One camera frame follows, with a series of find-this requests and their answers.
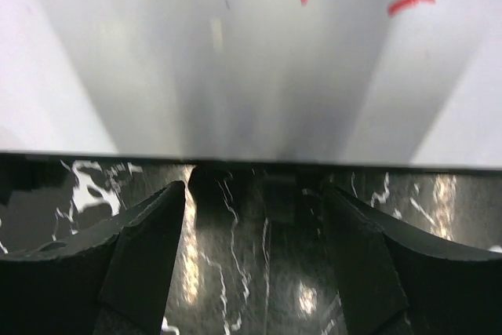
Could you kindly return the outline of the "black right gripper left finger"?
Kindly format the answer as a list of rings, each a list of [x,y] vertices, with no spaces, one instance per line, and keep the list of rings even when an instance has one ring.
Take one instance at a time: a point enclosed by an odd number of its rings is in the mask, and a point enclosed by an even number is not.
[[[184,209],[173,181],[65,239],[3,255],[2,333],[160,333]]]

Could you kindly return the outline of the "white dry-erase board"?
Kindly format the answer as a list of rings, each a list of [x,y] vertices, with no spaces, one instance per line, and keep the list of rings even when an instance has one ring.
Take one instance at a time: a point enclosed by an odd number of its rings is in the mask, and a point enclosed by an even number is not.
[[[1,148],[501,167],[501,0],[1,0]]]

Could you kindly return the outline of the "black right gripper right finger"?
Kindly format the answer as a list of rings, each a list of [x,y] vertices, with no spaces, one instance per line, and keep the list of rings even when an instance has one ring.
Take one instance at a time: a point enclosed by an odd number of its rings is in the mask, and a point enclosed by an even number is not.
[[[349,334],[499,334],[501,255],[442,239],[323,188]]]

